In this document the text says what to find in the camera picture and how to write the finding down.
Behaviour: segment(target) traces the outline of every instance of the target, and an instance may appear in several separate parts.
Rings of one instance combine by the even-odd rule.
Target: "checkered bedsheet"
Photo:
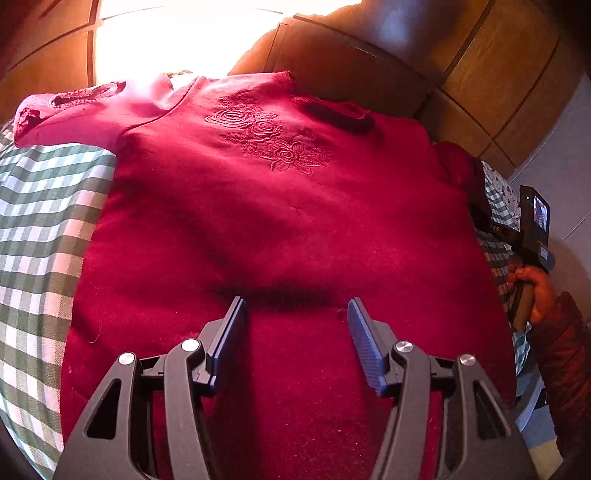
[[[482,166],[485,173],[486,197],[491,206],[493,221],[519,230],[521,211],[515,192],[507,181],[488,164],[482,162]],[[499,242],[489,233],[477,230],[476,237],[491,267],[491,272],[495,278],[496,287],[503,302],[505,312],[508,312],[509,301],[511,299],[511,293],[508,291],[507,286],[509,276],[508,260],[513,252],[509,245]],[[530,344],[527,341],[526,335],[530,331],[531,325],[528,324],[525,333],[515,331],[512,326],[510,328],[513,332],[515,370],[519,375],[530,352]]]
[[[74,291],[114,167],[98,147],[17,149],[12,122],[0,130],[0,420],[46,479],[63,450],[60,373]],[[494,219],[516,227],[515,194],[487,165],[485,173]],[[478,239],[507,308],[510,252],[483,232]],[[519,370],[527,343],[514,338]]]

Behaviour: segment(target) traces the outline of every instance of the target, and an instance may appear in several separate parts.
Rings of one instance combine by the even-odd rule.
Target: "person's arm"
[[[516,280],[535,285],[528,340],[546,387],[557,445],[563,458],[587,443],[591,429],[591,335],[569,293],[559,297],[550,278],[535,267],[510,267]]]

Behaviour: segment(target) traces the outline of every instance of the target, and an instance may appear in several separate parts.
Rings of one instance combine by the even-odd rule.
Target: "camera grip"
[[[525,332],[535,303],[535,287],[531,282],[519,281],[515,285],[515,297],[509,311],[509,320],[515,330]]]

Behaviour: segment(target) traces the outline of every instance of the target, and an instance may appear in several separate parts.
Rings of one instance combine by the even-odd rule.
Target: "hand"
[[[530,322],[539,324],[548,315],[556,304],[558,296],[550,283],[550,277],[536,267],[520,267],[509,262],[509,289],[515,288],[517,280],[529,281],[534,284],[534,308],[531,311]]]

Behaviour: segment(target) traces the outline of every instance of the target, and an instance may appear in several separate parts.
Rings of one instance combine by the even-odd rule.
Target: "camera screen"
[[[534,222],[547,232],[548,229],[548,207],[538,198],[534,197]]]

